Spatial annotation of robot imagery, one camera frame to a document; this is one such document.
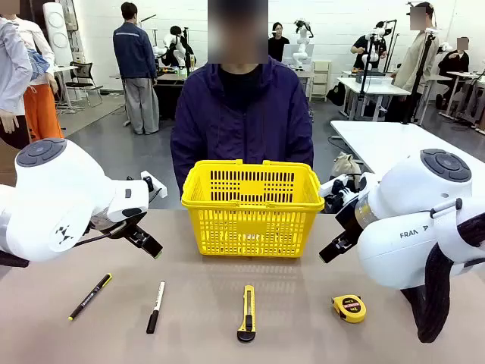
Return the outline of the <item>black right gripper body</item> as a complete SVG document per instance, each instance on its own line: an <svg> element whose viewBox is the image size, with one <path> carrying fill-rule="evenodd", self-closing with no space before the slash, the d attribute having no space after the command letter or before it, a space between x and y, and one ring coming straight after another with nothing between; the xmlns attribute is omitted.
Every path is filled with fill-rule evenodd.
<svg viewBox="0 0 485 364"><path fill-rule="evenodd" d="M352 199L343 205L336 214L336 220L344 231L337 236L339 243L357 243L358 239L369 224L369 208L366 199Z"/></svg>

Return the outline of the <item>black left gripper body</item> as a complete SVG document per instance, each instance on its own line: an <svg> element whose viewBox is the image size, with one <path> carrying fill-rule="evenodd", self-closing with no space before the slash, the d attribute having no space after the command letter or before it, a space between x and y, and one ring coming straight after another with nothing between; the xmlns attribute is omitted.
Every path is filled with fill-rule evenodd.
<svg viewBox="0 0 485 364"><path fill-rule="evenodd" d="M98 214L92 217L92 227L102 234L108 234L109 238L141 238L143 230L138 227L138 223L145 216L146 213L141 213L123 221L113 222Z"/></svg>

